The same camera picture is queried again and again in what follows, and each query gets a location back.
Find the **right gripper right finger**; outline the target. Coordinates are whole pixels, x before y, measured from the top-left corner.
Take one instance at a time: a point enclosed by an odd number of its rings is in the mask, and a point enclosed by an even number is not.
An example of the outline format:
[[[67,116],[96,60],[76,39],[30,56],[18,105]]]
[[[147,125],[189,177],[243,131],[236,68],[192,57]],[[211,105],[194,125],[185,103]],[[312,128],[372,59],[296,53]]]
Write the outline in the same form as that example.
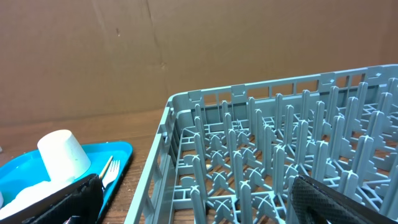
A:
[[[299,224],[393,224],[394,220],[371,210],[306,175],[294,178],[290,201]]]

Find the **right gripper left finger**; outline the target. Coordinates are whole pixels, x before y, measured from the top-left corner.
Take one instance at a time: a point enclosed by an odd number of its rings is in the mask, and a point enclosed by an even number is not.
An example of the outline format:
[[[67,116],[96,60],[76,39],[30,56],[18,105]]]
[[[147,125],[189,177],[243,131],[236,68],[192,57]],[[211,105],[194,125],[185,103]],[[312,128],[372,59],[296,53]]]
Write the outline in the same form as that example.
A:
[[[71,217],[76,217],[74,223],[96,223],[103,202],[102,180],[99,175],[90,174],[2,219],[1,223],[64,223]]]

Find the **grey dishwasher rack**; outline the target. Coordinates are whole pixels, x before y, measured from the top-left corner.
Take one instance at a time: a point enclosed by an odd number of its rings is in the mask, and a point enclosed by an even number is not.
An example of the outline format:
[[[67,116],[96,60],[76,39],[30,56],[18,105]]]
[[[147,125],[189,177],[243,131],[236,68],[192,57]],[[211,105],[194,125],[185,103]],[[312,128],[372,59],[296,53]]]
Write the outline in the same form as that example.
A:
[[[171,96],[126,223],[293,223],[307,175],[397,220],[397,65]]]

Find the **white plastic fork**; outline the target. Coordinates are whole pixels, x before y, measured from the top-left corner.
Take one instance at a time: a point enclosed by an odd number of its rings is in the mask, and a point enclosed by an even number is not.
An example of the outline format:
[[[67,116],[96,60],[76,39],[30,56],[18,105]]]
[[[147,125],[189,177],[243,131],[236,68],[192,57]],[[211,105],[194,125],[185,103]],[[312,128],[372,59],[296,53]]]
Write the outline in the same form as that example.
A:
[[[106,171],[102,179],[104,189],[106,189],[110,183],[116,180],[116,177],[119,174],[119,169],[120,169],[120,160],[111,161],[108,170]]]

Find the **white paper cup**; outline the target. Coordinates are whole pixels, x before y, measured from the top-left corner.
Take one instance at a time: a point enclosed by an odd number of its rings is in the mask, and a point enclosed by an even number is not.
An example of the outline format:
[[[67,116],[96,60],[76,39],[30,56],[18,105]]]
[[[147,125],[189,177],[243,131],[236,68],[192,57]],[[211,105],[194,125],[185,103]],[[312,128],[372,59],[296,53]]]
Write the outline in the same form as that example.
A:
[[[70,130],[60,129],[46,134],[37,147],[52,182],[73,181],[91,166],[90,159]]]

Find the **crumpled white napkin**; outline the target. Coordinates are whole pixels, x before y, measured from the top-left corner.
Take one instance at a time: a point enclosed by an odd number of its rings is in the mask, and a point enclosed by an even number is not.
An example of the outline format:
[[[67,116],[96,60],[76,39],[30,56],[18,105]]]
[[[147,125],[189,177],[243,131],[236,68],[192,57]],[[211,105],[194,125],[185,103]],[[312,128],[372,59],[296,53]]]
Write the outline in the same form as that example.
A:
[[[9,202],[1,209],[1,219],[5,219],[31,205],[34,203],[48,197],[49,195],[58,192],[59,190],[70,185],[72,182],[49,182],[42,181],[31,187],[27,187],[20,191],[14,200]]]

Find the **wooden chopstick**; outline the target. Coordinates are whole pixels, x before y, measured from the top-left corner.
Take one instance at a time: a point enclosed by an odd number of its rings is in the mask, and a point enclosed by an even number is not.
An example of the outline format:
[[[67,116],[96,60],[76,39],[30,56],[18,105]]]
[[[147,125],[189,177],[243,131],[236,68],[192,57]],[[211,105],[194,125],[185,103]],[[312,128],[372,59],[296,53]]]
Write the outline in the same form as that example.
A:
[[[111,157],[108,159],[107,163],[106,163],[105,166],[103,167],[103,170],[101,171],[101,173],[100,173],[100,175],[99,175],[100,179],[103,179],[103,177],[105,176],[105,174],[106,174],[106,172],[107,172],[107,170],[108,170],[108,167],[109,167],[110,163],[112,162],[112,160],[113,160],[113,156],[111,156]]]

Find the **teal serving tray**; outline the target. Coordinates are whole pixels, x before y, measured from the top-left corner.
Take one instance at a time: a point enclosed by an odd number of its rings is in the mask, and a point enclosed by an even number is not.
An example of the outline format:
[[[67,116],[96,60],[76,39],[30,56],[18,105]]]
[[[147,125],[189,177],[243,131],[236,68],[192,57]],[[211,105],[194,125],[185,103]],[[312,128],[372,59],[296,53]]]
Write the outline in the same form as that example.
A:
[[[104,191],[104,202],[98,216],[98,221],[102,222],[123,181],[123,176],[129,168],[133,147],[128,142],[117,141],[85,144],[82,148],[91,161],[90,168],[82,177],[86,177],[89,174],[100,174],[110,157],[120,162],[118,176]],[[16,157],[1,166],[3,205],[7,205],[13,201],[21,190],[39,182],[49,180],[50,177],[38,150],[30,151]]]

